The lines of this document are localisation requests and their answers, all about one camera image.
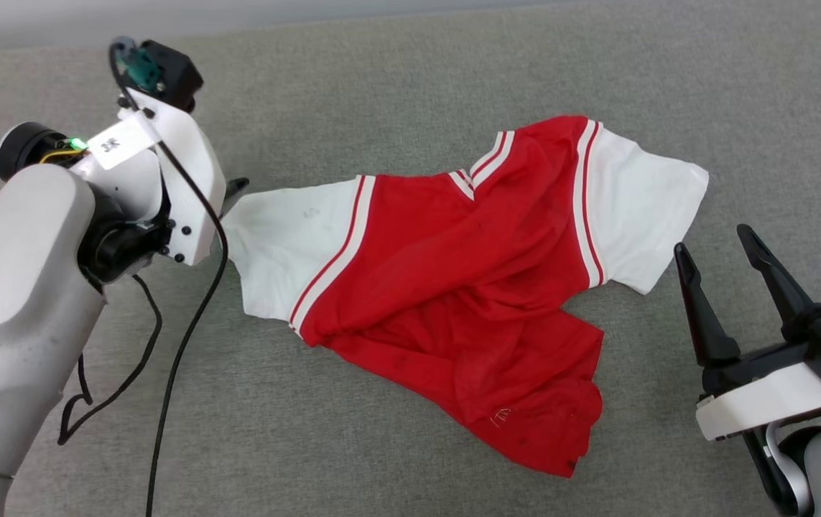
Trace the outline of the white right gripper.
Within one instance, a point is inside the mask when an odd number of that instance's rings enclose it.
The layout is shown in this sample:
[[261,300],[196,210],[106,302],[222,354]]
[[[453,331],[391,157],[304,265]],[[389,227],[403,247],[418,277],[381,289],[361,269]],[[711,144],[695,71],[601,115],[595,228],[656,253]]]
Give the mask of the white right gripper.
[[800,419],[821,410],[821,378],[805,361],[810,326],[821,318],[815,302],[795,281],[750,225],[736,235],[753,269],[781,317],[781,336],[788,343],[741,355],[705,292],[702,275],[683,242],[674,246],[674,261],[697,364],[705,392],[695,418],[709,441],[732,437],[776,421]]

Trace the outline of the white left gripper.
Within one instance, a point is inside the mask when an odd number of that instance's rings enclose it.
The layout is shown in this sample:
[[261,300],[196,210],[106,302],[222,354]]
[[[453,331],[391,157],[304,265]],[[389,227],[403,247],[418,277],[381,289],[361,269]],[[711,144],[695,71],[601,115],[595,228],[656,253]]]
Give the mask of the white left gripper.
[[[213,212],[226,216],[245,195],[249,179],[233,179],[226,184],[212,144],[189,113],[136,90],[131,90],[130,95],[140,108],[154,112],[154,117],[147,122],[155,136],[176,157]],[[183,255],[184,265],[196,265],[210,255],[215,225],[193,188],[160,148],[157,148],[157,156],[170,200],[167,219],[175,224],[167,243],[168,255],[171,258]]]

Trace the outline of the red and white garment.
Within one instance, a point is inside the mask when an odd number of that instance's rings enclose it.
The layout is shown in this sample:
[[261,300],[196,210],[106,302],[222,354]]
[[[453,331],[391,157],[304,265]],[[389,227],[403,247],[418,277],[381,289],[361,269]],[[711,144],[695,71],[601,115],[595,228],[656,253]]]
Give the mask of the red and white garment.
[[568,478],[603,412],[603,331],[562,311],[647,294],[709,174],[584,116],[500,131],[469,169],[246,195],[223,217],[243,310],[429,399]]

